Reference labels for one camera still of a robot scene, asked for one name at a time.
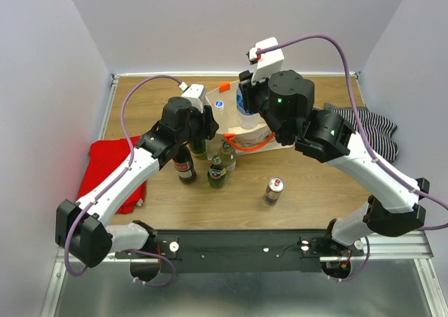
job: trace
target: soda can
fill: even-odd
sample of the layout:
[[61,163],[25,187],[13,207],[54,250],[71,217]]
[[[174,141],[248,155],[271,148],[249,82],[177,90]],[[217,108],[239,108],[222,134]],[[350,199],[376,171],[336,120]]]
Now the soda can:
[[280,177],[273,177],[267,184],[265,196],[263,197],[266,204],[275,205],[279,200],[280,194],[285,188],[285,182]]

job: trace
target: plastic bottle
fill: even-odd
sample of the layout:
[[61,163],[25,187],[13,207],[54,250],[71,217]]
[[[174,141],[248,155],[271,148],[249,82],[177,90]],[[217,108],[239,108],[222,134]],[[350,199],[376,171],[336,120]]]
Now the plastic bottle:
[[228,142],[224,142],[223,146],[219,148],[218,156],[226,171],[231,172],[235,170],[237,165],[237,154],[235,149]]
[[207,172],[207,178],[209,179],[210,186],[213,189],[221,189],[225,185],[226,170],[221,163],[221,158],[214,155],[211,158],[212,164]]
[[229,131],[229,115],[224,107],[224,101],[222,100],[216,100],[213,105],[213,117],[219,125],[219,134],[224,134]]
[[241,90],[237,89],[237,121],[238,125],[243,129],[253,129],[258,125],[258,114],[250,114],[244,110],[243,95]]

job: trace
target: black and white striped fabric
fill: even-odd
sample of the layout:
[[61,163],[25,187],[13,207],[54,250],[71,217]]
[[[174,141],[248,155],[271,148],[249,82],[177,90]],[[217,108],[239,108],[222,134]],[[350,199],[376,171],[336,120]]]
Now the black and white striped fabric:
[[[334,111],[350,122],[355,130],[358,130],[354,112],[351,109],[334,109]],[[398,155],[398,144],[392,141],[391,137],[397,125],[388,118],[370,111],[359,111],[359,116],[373,150],[389,163],[395,161]]]

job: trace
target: green glass bottle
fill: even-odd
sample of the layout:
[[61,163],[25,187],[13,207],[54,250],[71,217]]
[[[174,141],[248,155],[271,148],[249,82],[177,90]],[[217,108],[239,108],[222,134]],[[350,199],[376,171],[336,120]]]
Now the green glass bottle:
[[221,158],[214,155],[211,158],[212,164],[209,172],[207,172],[207,178],[209,179],[210,186],[213,189],[221,189],[225,185],[226,170],[221,163]]
[[227,172],[235,170],[235,166],[237,165],[237,153],[228,142],[224,142],[223,146],[219,148],[218,156]]
[[194,157],[204,157],[207,154],[205,140],[191,140],[188,147]]

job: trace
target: water bottle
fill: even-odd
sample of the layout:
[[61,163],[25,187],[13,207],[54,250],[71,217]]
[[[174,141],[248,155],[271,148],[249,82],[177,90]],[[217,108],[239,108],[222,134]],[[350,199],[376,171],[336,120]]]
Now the water bottle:
[[258,125],[258,114],[250,114],[244,110],[243,94],[237,89],[237,121],[238,125],[243,129],[253,129]]
[[224,108],[224,101],[216,100],[213,107],[213,117],[219,125],[219,134],[227,133],[229,131],[229,115]]

